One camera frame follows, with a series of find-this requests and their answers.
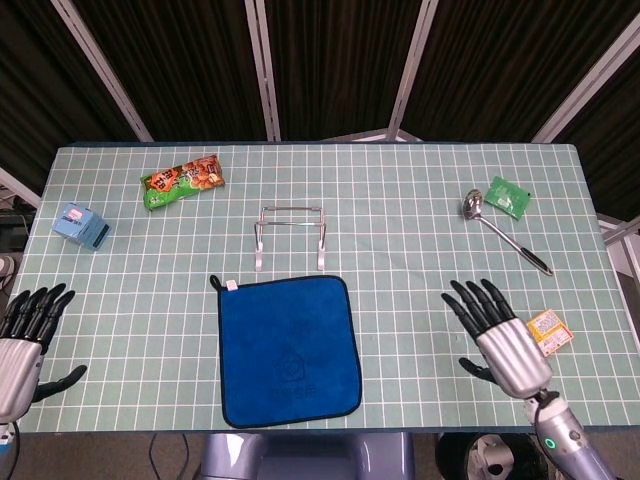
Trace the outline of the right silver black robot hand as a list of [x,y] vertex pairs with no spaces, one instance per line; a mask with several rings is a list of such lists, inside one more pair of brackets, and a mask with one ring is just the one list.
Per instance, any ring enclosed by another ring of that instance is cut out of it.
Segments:
[[478,347],[486,365],[461,357],[460,366],[474,377],[498,385],[516,399],[529,399],[549,387],[553,372],[526,324],[516,316],[502,292],[490,281],[451,282],[460,296],[443,293]]

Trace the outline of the small green sachet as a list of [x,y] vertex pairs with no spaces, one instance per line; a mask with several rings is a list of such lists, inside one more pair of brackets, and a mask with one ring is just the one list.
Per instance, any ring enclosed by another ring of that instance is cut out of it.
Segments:
[[531,193],[500,176],[495,176],[484,199],[512,218],[520,220],[529,205]]

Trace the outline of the white partition frame post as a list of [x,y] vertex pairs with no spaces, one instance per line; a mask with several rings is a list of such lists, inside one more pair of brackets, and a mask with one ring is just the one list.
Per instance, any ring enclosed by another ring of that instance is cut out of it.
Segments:
[[265,0],[244,0],[258,89],[269,142],[281,140]]
[[532,143],[552,143],[640,48],[640,12],[556,108]]
[[154,139],[72,0],[49,0],[140,142]]
[[422,0],[411,43],[407,53],[403,73],[397,90],[394,107],[387,128],[386,139],[395,141],[398,137],[404,113],[411,95],[431,26],[436,15],[439,0]]

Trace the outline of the stainless steel ladle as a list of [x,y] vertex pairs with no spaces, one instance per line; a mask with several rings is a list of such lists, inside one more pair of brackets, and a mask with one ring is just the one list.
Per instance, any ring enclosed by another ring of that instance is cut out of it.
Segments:
[[476,220],[485,225],[491,231],[496,233],[504,242],[510,245],[520,256],[526,259],[534,267],[547,276],[552,276],[552,269],[542,261],[536,254],[531,252],[519,244],[516,240],[511,238],[505,232],[503,232],[498,226],[486,219],[482,215],[482,206],[484,203],[484,197],[480,190],[472,189],[465,196],[462,201],[462,213],[466,220]]

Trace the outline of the blue microfiber cloth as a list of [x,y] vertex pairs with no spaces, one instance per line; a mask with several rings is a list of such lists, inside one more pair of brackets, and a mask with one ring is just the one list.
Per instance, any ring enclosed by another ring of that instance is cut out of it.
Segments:
[[254,429],[343,417],[361,404],[349,292],[335,275],[251,284],[209,279],[217,293],[225,422]]

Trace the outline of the purple-grey robot torso base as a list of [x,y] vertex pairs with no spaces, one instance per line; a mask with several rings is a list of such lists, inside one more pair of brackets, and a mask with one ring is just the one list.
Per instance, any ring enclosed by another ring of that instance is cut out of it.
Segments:
[[415,480],[407,432],[214,433],[193,480]]

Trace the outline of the yellow printed food box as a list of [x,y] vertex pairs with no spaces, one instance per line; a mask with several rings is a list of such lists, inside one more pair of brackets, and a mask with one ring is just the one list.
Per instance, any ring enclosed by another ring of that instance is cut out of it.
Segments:
[[531,318],[527,327],[545,357],[549,357],[574,338],[574,334],[553,309],[546,309]]

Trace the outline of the white partition base foot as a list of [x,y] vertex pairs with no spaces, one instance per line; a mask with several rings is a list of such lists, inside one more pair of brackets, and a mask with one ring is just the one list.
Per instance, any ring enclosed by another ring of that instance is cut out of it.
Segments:
[[392,137],[389,135],[387,128],[364,131],[359,133],[352,133],[347,135],[341,135],[337,137],[331,137],[322,139],[325,143],[352,143],[352,142],[407,142],[407,143],[419,143],[422,139],[409,134],[408,132],[400,129],[397,134]]

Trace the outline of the light blue carton box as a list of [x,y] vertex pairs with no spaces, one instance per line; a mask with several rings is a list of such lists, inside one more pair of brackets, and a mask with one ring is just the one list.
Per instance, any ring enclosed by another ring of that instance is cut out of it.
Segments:
[[111,227],[96,212],[76,203],[67,203],[54,221],[52,231],[81,247],[98,250]]

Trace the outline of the white metal frame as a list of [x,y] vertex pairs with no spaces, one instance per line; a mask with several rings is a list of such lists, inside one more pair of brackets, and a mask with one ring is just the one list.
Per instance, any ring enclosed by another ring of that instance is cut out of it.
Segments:
[[41,197],[2,167],[0,167],[0,185],[7,187],[34,208],[40,207]]
[[597,219],[615,270],[640,278],[640,216],[622,221],[598,213]]

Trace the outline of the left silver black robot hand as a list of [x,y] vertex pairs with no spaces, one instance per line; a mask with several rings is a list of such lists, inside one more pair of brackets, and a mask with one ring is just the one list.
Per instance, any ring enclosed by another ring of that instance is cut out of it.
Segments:
[[24,416],[30,406],[74,386],[86,373],[79,365],[67,376],[40,383],[40,373],[59,321],[75,292],[64,283],[9,301],[0,317],[0,425]]

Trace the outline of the green grid table mat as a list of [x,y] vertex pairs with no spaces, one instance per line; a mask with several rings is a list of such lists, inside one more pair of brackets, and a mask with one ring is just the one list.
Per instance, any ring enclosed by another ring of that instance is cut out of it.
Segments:
[[[148,210],[140,179],[216,155],[225,185]],[[466,220],[462,201],[495,176],[531,193],[516,220],[482,215],[553,271]],[[54,233],[67,203],[111,227],[98,250]],[[61,148],[16,291],[76,293],[41,378],[85,365],[82,380],[32,406],[27,433],[223,430],[216,293],[317,273],[319,234],[254,223],[264,206],[320,206],[326,270],[346,283],[362,401],[313,430],[513,430],[522,404],[459,365],[481,361],[441,295],[452,280],[492,281],[523,318],[553,309],[574,334],[550,358],[552,386],[589,427],[640,426],[640,342],[605,248],[577,150],[543,144],[98,144]]]

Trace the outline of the green orange snack bag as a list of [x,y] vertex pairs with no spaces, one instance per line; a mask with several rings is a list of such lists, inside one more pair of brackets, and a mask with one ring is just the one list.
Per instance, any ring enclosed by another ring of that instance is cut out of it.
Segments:
[[225,185],[216,155],[191,160],[140,179],[143,203],[148,210],[167,206],[201,191]]

